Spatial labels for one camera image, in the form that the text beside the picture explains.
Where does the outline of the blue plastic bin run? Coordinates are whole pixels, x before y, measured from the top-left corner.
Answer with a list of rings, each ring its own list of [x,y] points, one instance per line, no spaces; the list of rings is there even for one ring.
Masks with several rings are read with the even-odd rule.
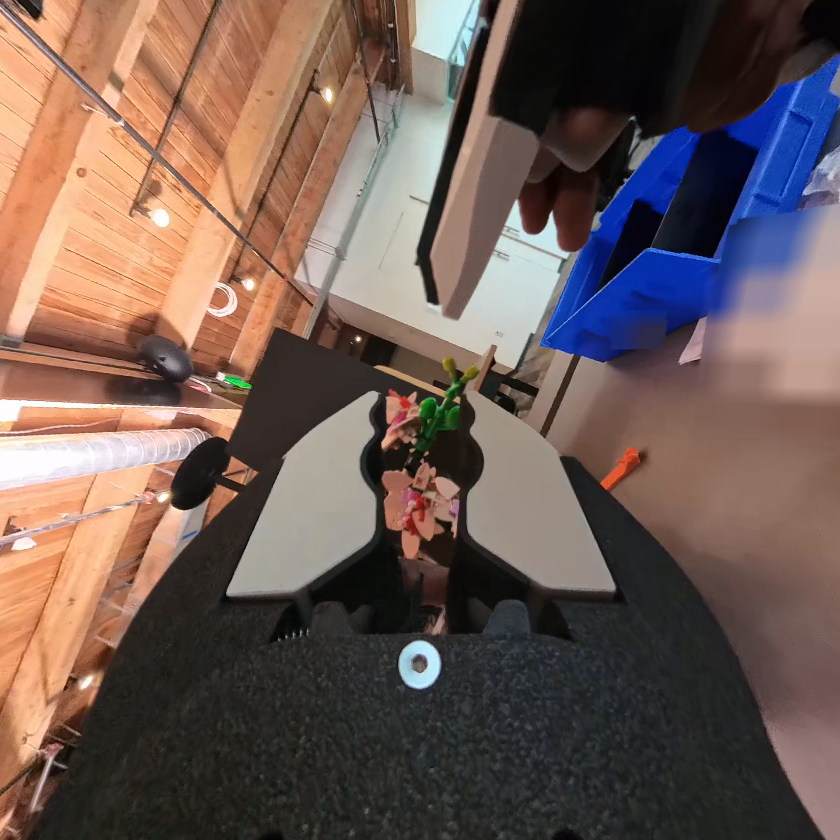
[[[606,362],[707,315],[731,228],[794,211],[838,111],[838,58],[710,133],[663,136],[574,261],[544,348]]]

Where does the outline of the orange brick separator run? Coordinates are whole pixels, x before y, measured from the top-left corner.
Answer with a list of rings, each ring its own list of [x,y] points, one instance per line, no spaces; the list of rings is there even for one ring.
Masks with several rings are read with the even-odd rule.
[[[625,449],[620,458],[615,462],[614,467],[601,481],[601,487],[607,491],[613,491],[618,484],[627,478],[644,461],[644,451],[636,447]]]

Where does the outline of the silver air duct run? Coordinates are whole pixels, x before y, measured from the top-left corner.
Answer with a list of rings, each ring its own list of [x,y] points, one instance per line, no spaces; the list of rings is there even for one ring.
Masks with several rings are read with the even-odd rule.
[[[209,438],[200,428],[4,437],[1,490],[181,461]]]

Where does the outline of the grey desk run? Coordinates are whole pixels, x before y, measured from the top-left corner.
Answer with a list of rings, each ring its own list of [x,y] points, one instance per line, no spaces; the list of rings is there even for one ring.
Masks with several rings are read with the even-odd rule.
[[[535,340],[528,422],[603,478],[644,463],[616,498],[675,558],[729,636],[794,788],[826,838],[839,827],[838,405],[755,402],[679,364],[691,328],[612,363]]]

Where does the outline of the black dome ceiling fixture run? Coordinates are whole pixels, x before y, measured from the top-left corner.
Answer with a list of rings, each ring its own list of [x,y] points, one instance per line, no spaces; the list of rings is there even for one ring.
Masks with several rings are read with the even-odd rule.
[[[187,352],[160,335],[145,337],[138,353],[143,367],[166,382],[181,384],[194,374],[193,363]]]

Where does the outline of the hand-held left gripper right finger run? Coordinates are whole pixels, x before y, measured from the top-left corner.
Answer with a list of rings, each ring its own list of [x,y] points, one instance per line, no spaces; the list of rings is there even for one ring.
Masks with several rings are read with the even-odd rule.
[[[460,501],[452,571],[469,596],[612,601],[616,583],[557,451],[477,392],[466,407],[479,468]]]

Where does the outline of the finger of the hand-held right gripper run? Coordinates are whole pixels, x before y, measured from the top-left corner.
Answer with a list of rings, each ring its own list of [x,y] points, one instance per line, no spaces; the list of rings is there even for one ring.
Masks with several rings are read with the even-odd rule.
[[[416,250],[427,300],[458,320],[473,297],[534,163],[539,140],[494,112],[522,2],[484,2],[458,85]]]

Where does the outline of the black backdrop board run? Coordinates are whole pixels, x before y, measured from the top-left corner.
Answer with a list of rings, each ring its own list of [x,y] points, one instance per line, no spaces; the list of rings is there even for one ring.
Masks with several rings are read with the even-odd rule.
[[[441,396],[292,332],[275,330],[259,363],[227,453],[256,471],[269,468],[323,420],[367,392]]]

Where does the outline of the crumpled clear plastic bag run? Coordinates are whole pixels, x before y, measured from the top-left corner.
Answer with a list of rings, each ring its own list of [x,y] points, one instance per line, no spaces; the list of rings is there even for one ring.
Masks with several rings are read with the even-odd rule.
[[[827,152],[815,166],[805,186],[799,209],[839,204],[839,146]]]

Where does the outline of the toy brick orchid plant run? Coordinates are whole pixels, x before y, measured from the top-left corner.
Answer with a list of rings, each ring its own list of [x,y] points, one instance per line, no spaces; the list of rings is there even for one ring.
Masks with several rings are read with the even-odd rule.
[[[439,397],[418,400],[390,390],[385,400],[388,423],[381,443],[384,454],[406,449],[400,469],[384,471],[385,525],[400,536],[406,561],[425,560],[424,549],[436,537],[455,539],[459,526],[460,486],[430,461],[438,438],[459,430],[460,398],[480,374],[477,366],[458,373],[455,360],[445,358],[449,383]]]

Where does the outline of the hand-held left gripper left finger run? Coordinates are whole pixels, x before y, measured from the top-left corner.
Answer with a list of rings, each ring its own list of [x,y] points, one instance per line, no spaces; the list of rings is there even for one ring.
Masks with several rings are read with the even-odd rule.
[[[374,601],[399,575],[385,537],[383,395],[366,392],[284,455],[227,585],[230,601]]]

